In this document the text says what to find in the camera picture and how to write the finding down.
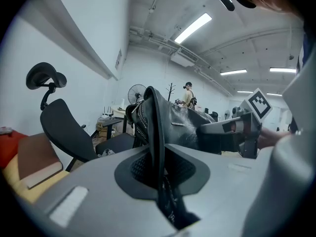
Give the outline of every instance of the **person in beige shirt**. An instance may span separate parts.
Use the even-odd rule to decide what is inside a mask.
[[[183,107],[187,107],[187,108],[192,109],[193,105],[192,105],[192,103],[190,103],[191,99],[194,97],[194,94],[192,92],[192,83],[187,82],[183,88],[185,88],[187,91],[183,96],[183,100],[178,100],[177,104],[182,104]]]

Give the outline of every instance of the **yellow fabric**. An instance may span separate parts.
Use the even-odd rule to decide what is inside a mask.
[[[34,203],[49,187],[69,174],[67,171],[62,170],[58,174],[29,190],[19,177],[18,155],[15,155],[15,157],[9,162],[2,173],[13,190],[19,196],[25,198],[31,203]]]
[[[184,94],[183,97],[183,102],[186,102],[183,104],[184,107],[189,107],[190,106],[190,101],[193,98],[193,91],[192,90],[187,90],[186,93]]]

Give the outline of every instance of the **electric fan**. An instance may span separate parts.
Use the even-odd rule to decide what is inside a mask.
[[[146,87],[141,84],[136,84],[132,86],[128,91],[128,100],[131,104],[135,104],[136,102],[144,99]]]
[[[229,119],[231,112],[229,110],[225,111],[225,120]]]

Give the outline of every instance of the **ceiling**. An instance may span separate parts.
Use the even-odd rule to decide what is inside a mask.
[[[291,15],[248,9],[232,1],[236,7],[233,12],[219,0],[132,0],[130,25],[134,34],[130,42],[170,55],[172,50],[165,45],[148,41],[150,34],[172,43],[206,12],[212,20],[181,43],[204,60],[203,69],[217,73],[213,79],[231,94],[258,87],[265,93],[282,93],[295,75],[271,73],[269,68],[295,68],[303,41],[302,22]],[[219,72],[239,69],[247,69],[247,73],[218,76]]]

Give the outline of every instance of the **ceiling pipe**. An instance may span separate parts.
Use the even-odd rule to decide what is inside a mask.
[[[232,39],[230,41],[224,42],[222,44],[219,44],[215,47],[212,47],[202,53],[199,54],[200,57],[204,57],[207,56],[215,51],[218,51],[219,49],[222,49],[224,47],[227,47],[229,45],[233,45],[242,41],[246,41],[246,40],[252,40],[258,37],[263,37],[263,36],[269,36],[269,35],[274,35],[274,34],[280,34],[280,33],[286,33],[288,31],[288,28],[278,28],[278,29],[273,29],[273,30],[265,30],[265,31],[261,31],[258,33],[253,33],[253,34],[248,34],[242,37],[238,37],[236,39]],[[292,29],[292,31],[296,31],[296,32],[302,32],[302,28],[294,28]]]
[[[155,35],[155,36],[157,36],[157,37],[160,37],[161,39],[165,39],[163,36],[158,35],[158,34],[153,34],[153,33],[152,33],[151,31],[149,31],[149,30],[145,30],[145,32],[149,32],[151,35]],[[185,48],[184,46],[182,46],[182,45],[180,45],[180,44],[178,44],[178,43],[176,43],[176,42],[174,42],[174,41],[172,41],[172,40],[170,40],[170,39],[167,39],[167,40],[170,41],[170,42],[172,42],[172,43],[174,43],[175,46],[171,46],[171,45],[169,45],[169,44],[167,44],[167,43],[164,43],[162,40],[159,41],[159,40],[153,39],[152,37],[149,37],[148,42],[151,42],[151,43],[154,43],[154,44],[157,44],[157,45],[162,45],[162,46],[164,46],[164,47],[166,47],[166,48],[168,48],[168,49],[170,49],[170,50],[172,50],[172,51],[176,51],[176,50],[179,49],[179,47],[181,47],[181,48],[187,50],[188,52],[190,52],[191,54],[195,55],[195,56],[196,56],[199,60],[201,60],[202,62],[204,62],[205,65],[206,65],[206,67],[207,67],[206,69],[213,69],[217,74],[220,75],[220,73],[219,73],[216,69],[214,69],[208,62],[206,62],[204,59],[200,58],[197,54],[193,53],[191,50]],[[211,80],[210,82],[212,82],[217,88],[219,88],[220,90],[224,91],[225,94],[227,94],[227,95],[229,95],[229,96],[232,96],[232,93],[230,93],[225,87],[223,87],[221,84],[219,84],[216,80],[214,80],[213,78],[211,78],[209,75],[207,75],[207,77],[208,77],[208,79]],[[235,91],[234,88],[233,88],[233,86],[232,86],[226,79],[223,78],[223,81],[224,81],[225,83],[227,83],[227,85],[232,89],[232,91]]]
[[[200,76],[204,77],[205,79],[207,79],[208,81],[214,81],[213,78],[209,77],[207,74],[203,73],[201,68],[198,68],[196,66],[194,72],[198,73]]]
[[[150,7],[149,13],[148,13],[148,15],[147,15],[147,17],[146,17],[146,20],[145,20],[145,22],[144,22],[144,24],[143,24],[143,27],[142,27],[143,29],[145,29],[145,26],[146,26],[146,24],[147,24],[147,21],[148,21],[150,15],[151,15],[151,14],[154,12],[154,10],[156,9],[156,3],[157,3],[157,1],[158,1],[158,0],[154,0],[152,6]]]
[[[291,56],[291,48],[292,48],[292,24],[290,24],[290,32],[288,36],[288,42],[287,42],[287,50],[288,50],[288,56],[286,57],[285,67],[288,67],[288,60]]]

